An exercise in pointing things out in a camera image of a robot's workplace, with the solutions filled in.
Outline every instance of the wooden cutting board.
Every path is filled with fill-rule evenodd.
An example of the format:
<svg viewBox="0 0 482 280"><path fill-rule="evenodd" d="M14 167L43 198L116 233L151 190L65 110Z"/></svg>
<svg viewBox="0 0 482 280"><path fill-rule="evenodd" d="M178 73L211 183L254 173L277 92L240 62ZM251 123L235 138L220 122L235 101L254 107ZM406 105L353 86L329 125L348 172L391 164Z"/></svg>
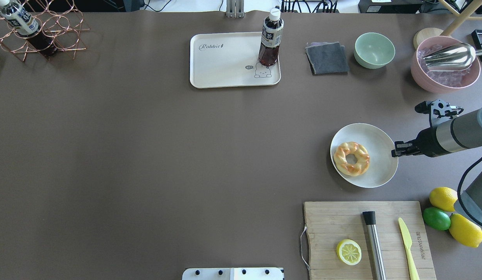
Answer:
<svg viewBox="0 0 482 280"><path fill-rule="evenodd" d="M418 201L305 202L309 246L310 280L373 280L370 244L362 212L376 211L376 227L387 279L410 280L407 257L398 218L412 237L410 248L422 280L436 280L426 228ZM337 257L342 239L352 239L362 248L362 260L348 266Z"/></svg>

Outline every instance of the pink bowl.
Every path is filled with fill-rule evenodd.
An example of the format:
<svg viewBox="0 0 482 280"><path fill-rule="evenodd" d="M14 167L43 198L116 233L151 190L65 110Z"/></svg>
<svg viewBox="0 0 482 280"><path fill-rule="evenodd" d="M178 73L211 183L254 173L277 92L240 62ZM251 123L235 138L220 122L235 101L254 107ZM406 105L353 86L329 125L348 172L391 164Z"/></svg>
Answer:
<svg viewBox="0 0 482 280"><path fill-rule="evenodd" d="M412 77L414 78L417 85L429 92L449 93L466 88L474 84L478 80L479 74L481 73L481 64L479 62L479 59L474 60L474 62L470 66L469 74L463 76L461 81L461 87L449 87L440 84L430 78L421 68L419 61L417 60L417 56L419 55L420 50L429 49L435 45L441 45L443 48L445 48L448 46L452 46L456 43L460 43L460 41L457 39L453 39L452 37L436 36L428 38L422 41L421 44L419 44L419 47L417 47L417 50L415 50L415 54L412 57L412 65L410 66L410 72L412 73Z"/></svg>

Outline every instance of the donut hole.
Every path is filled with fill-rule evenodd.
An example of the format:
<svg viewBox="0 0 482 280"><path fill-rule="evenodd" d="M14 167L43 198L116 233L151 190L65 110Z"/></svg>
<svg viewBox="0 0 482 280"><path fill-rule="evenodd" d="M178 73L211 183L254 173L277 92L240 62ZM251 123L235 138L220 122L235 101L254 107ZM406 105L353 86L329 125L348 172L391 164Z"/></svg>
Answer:
<svg viewBox="0 0 482 280"><path fill-rule="evenodd" d="M347 154L346 155L346 161L352 165L354 165L355 163L357 163L357 158L355 157L354 154Z"/></svg>

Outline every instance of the dark liquid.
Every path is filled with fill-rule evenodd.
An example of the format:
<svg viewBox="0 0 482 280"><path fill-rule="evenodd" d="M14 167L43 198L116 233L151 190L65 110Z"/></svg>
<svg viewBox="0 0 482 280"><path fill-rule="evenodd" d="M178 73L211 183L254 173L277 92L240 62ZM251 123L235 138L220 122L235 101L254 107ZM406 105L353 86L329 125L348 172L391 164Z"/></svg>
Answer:
<svg viewBox="0 0 482 280"><path fill-rule="evenodd" d="M281 20L278 21L271 21L269 18L265 19L265 24L267 27L272 29L277 29L282 24ZM272 66L277 62L277 58L279 57L279 46L275 48L267 48L260 44L260 52L258 53L258 61L264 66Z"/></svg>
<svg viewBox="0 0 482 280"><path fill-rule="evenodd" d="M51 56L58 51L58 48L54 46L54 40L51 37L47 37L42 30L40 30L40 25L37 33L32 36L25 38L39 53L44 56Z"/></svg>

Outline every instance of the white bottle cap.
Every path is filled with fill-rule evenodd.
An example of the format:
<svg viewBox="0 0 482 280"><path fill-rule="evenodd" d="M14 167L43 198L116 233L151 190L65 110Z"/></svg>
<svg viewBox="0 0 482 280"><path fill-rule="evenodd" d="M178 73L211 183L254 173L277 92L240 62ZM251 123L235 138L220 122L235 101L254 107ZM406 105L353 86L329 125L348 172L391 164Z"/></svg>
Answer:
<svg viewBox="0 0 482 280"><path fill-rule="evenodd" d="M271 21L278 21L280 19L280 10L277 8L271 9L269 19Z"/></svg>
<svg viewBox="0 0 482 280"><path fill-rule="evenodd" d="M11 2L11 0L0 0L0 6L4 7L8 5Z"/></svg>

